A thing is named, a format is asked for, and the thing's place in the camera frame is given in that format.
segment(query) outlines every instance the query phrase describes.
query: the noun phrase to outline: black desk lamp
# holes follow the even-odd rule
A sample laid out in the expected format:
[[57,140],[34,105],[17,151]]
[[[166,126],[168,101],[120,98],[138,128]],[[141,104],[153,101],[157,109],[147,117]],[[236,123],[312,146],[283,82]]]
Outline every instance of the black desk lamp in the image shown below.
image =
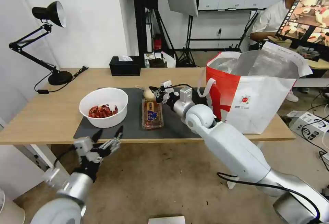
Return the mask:
[[[62,85],[69,83],[73,78],[70,72],[59,71],[56,69],[55,65],[37,59],[36,57],[23,51],[24,47],[44,37],[45,35],[51,33],[52,25],[48,23],[48,20],[52,21],[54,24],[60,27],[66,27],[65,14],[61,2],[59,1],[52,2],[47,8],[34,7],[32,9],[32,14],[34,15],[35,18],[40,19],[41,22],[44,24],[37,30],[33,31],[32,33],[24,36],[23,38],[15,42],[10,43],[9,48],[50,70],[51,75],[48,78],[48,82],[51,85]],[[39,32],[40,30],[45,30],[46,32],[34,39],[27,39],[28,37]]]

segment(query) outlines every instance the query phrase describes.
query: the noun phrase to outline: red crayfish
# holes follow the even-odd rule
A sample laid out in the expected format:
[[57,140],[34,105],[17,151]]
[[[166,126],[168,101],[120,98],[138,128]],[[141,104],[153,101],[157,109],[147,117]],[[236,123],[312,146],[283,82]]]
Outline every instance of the red crayfish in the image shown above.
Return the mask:
[[89,117],[91,118],[107,118],[118,113],[117,106],[114,106],[114,110],[111,111],[109,105],[94,106],[89,110]]

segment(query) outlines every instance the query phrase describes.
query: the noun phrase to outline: bag handle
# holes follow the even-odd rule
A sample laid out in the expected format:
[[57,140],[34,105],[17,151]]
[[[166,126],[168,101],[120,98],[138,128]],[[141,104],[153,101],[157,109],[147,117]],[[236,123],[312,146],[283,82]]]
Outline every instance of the bag handle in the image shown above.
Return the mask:
[[203,79],[203,76],[205,75],[205,73],[206,73],[206,68],[203,69],[203,71],[201,73],[201,76],[199,78],[199,81],[198,81],[198,90],[197,91],[198,91],[199,97],[201,97],[201,98],[206,97],[209,94],[209,92],[210,92],[211,86],[213,84],[216,84],[216,80],[215,79],[209,78],[209,80],[207,82],[207,85],[206,85],[206,88],[205,88],[203,94],[201,94],[200,93],[200,87],[201,87],[202,79]]

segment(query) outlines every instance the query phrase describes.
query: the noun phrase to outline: lamp arm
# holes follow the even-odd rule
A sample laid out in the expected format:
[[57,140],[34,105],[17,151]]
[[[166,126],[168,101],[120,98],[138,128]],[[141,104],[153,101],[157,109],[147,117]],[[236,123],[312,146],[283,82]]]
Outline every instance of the lamp arm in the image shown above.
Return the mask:
[[[49,65],[48,63],[40,60],[40,59],[37,59],[36,57],[32,56],[31,54],[28,54],[27,52],[23,51],[23,48],[28,46],[29,44],[37,41],[38,39],[46,36],[47,34],[51,33],[51,27],[52,25],[49,24],[49,23],[45,23],[44,25],[42,25],[40,28],[38,28],[37,30],[34,30],[33,32],[29,33],[28,35],[24,36],[23,38],[15,41],[15,42],[12,42],[9,44],[9,48],[25,57],[27,57],[28,59],[32,60],[33,62],[36,62],[37,64],[45,67],[46,69],[50,70],[51,72],[53,73],[57,73],[59,72],[59,70],[56,69],[56,66],[51,66]],[[34,39],[28,39],[28,40],[25,40],[26,38],[30,37],[31,35],[39,32],[40,30],[46,30],[45,33],[43,33],[42,35],[39,35],[38,37],[34,38]]]

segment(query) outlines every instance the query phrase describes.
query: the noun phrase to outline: white shirt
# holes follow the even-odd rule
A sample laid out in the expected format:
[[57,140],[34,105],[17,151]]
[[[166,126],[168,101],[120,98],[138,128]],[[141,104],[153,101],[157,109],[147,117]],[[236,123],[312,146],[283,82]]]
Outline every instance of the white shirt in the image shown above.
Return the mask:
[[256,20],[251,33],[278,31],[288,11],[284,0],[268,7]]

